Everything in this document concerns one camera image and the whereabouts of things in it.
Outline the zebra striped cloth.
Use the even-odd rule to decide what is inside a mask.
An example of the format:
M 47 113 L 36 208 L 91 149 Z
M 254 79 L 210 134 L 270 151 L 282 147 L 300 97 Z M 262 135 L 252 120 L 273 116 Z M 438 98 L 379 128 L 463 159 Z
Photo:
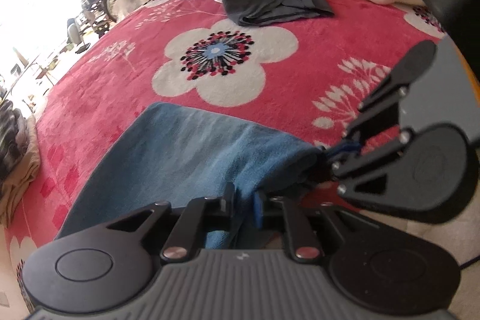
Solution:
M 26 119 L 9 100 L 1 102 L 0 178 L 4 182 L 24 157 L 29 144 Z

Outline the pink floral fleece blanket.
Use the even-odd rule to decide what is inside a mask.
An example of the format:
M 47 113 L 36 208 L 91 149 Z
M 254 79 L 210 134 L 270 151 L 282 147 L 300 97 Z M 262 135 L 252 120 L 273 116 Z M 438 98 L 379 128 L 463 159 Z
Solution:
M 295 262 L 279 232 L 253 249 L 207 245 L 188 262 L 160 253 L 186 207 L 158 201 L 59 237 L 94 169 L 155 103 L 206 110 L 332 148 L 358 106 L 423 40 L 411 7 L 326 0 L 331 17 L 243 27 L 222 1 L 151 0 L 103 37 L 54 88 L 39 124 L 48 204 L 10 243 L 31 319 L 449 319 L 461 273 L 450 253 L 351 210 L 327 193 L 286 193 L 320 243 Z

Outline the light blue denim jeans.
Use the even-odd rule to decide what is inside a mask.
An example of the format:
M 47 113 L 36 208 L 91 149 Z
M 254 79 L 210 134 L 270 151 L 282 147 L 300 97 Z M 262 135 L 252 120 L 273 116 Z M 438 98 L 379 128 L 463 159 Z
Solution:
M 106 223 L 148 204 L 183 207 L 201 196 L 236 190 L 230 232 L 213 232 L 214 249 L 266 245 L 269 232 L 256 229 L 254 195 L 286 193 L 295 199 L 329 179 L 331 163 L 358 144 L 332 148 L 206 110 L 169 103 L 150 105 L 96 166 L 69 211 L 59 237 Z

